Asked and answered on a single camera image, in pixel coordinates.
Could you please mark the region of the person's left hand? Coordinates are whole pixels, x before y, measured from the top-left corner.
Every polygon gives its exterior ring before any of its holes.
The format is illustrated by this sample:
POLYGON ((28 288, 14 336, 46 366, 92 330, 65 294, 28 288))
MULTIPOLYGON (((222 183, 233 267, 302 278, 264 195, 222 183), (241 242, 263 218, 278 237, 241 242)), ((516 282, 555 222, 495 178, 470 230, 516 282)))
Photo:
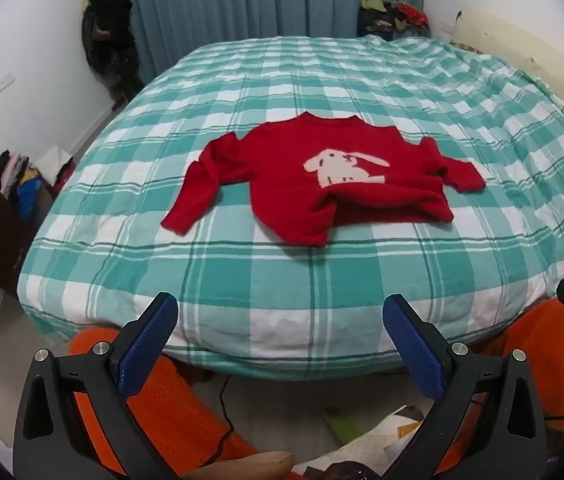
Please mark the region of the person's left hand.
POLYGON ((265 452, 239 460, 224 460, 182 474, 184 480, 280 480, 295 465, 295 456, 288 452, 265 452))

